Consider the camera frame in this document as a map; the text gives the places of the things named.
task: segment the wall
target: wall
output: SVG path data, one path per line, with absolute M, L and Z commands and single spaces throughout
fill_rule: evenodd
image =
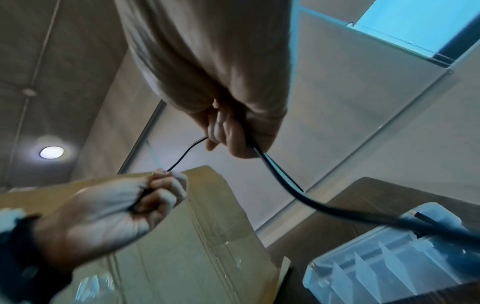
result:
M 127 52 L 71 180 L 117 174 L 159 102 Z
M 291 109 L 269 154 L 309 189 L 444 72 L 303 9 Z M 130 172 L 169 167 L 202 135 L 167 107 L 148 136 L 152 151 L 140 149 Z M 222 148 L 196 147 L 178 169 L 204 164 L 229 182 L 255 229 L 292 200 L 261 161 L 234 159 Z
M 473 47 L 401 116 L 309 195 L 328 202 L 368 176 L 402 186 L 480 203 L 480 48 Z M 313 211 L 293 203 L 258 231 L 268 245 Z

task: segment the ceiling light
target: ceiling light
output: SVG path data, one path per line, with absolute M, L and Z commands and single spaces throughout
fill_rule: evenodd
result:
M 63 148 L 57 146 L 50 146 L 43 148 L 40 151 L 40 157 L 44 159 L 56 159 L 64 153 Z

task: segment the wooden table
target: wooden table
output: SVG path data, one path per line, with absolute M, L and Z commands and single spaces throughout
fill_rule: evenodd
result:
M 480 227 L 480 205 L 390 184 L 372 178 L 361 178 L 328 202 L 328 205 L 368 212 L 400 215 L 423 203 L 436 202 L 456 214 L 467 226 Z M 317 299 L 302 284 L 309 262 L 373 229 L 371 225 L 340 220 L 315 212 L 275 243 L 268 251 L 275 263 L 284 256 L 291 260 L 289 275 L 276 303 L 316 303 Z M 396 303 L 479 303 L 480 284 L 472 283 Z

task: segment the hand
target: hand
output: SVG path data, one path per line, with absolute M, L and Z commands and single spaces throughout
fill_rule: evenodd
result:
M 128 212 L 144 188 L 135 213 Z M 152 231 L 187 196 L 187 177 L 156 171 L 88 187 L 33 226 L 33 237 L 47 262 L 58 270 L 116 251 Z
M 115 3 L 145 79 L 203 129 L 208 150 L 223 144 L 255 157 L 246 134 L 264 152 L 271 147 L 295 65 L 293 0 Z

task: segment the cardboard box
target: cardboard box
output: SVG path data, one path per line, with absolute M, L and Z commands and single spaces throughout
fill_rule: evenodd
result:
M 279 270 L 226 181 L 209 167 L 185 173 L 187 201 L 140 241 L 77 269 L 55 303 L 81 302 L 85 292 L 92 295 L 86 303 L 273 303 Z M 78 190 L 106 180 L 6 193 L 0 207 L 49 213 Z M 92 278 L 102 283 L 103 274 L 111 275 L 115 291 L 104 288 L 93 297 Z

